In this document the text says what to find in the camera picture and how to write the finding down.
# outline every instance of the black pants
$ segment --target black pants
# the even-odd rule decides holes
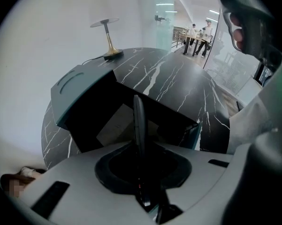
[[[191,38],[191,41],[190,41],[190,46],[192,46],[192,45],[193,45],[194,41],[195,41],[195,39]]]
[[[206,51],[207,51],[207,47],[208,47],[207,41],[201,42],[201,44],[199,45],[199,48],[198,48],[196,53],[200,52],[200,50],[203,47],[203,45],[205,45],[205,50],[203,51],[202,55],[205,56],[206,55]]]

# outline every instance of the black slot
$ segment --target black slot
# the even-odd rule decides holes
[[[228,162],[223,162],[223,161],[216,160],[216,159],[211,159],[211,160],[208,161],[208,163],[214,164],[214,165],[220,166],[220,167],[225,167],[225,168],[227,168],[229,166]]]
[[[55,182],[31,209],[47,219],[69,186],[65,182]]]

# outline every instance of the white shirt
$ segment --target white shirt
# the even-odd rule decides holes
[[[212,26],[210,27],[206,26],[205,30],[203,31],[202,39],[209,43],[211,41],[212,31],[213,31]]]
[[[198,30],[192,27],[191,30],[190,30],[190,36],[196,37],[197,32],[198,32]]]

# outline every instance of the lamp cord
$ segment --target lamp cord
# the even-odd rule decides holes
[[[97,58],[92,58],[92,59],[89,59],[87,61],[84,61],[81,65],[83,65],[84,63],[88,62],[88,61],[91,61],[91,60],[95,60],[95,59],[98,59],[98,58],[102,58],[103,56],[100,56],[100,57],[97,57]]]

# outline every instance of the table lamp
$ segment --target table lamp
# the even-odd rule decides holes
[[[99,22],[95,22],[91,25],[91,28],[95,28],[95,27],[104,25],[105,32],[107,34],[107,42],[108,42],[108,52],[103,55],[104,60],[112,60],[117,57],[123,56],[123,50],[116,49],[113,46],[111,37],[109,36],[109,31],[108,31],[108,26],[107,26],[108,23],[113,23],[118,20],[119,18],[110,18],[110,19],[101,20]]]

